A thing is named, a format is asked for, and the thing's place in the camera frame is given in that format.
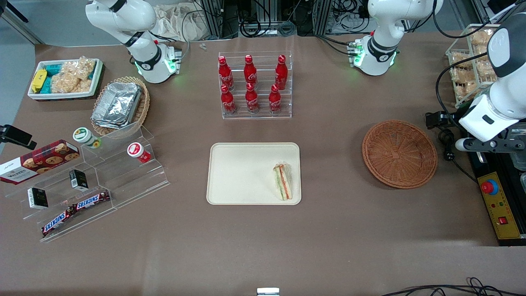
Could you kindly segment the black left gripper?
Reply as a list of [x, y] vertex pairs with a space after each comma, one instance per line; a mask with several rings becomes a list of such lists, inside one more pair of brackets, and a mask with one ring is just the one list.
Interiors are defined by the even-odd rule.
[[446, 112], [427, 112], [426, 113], [426, 128], [435, 129], [440, 127], [451, 127], [452, 124], [456, 127], [463, 127], [459, 120], [464, 116], [465, 112], [451, 113], [451, 122]]

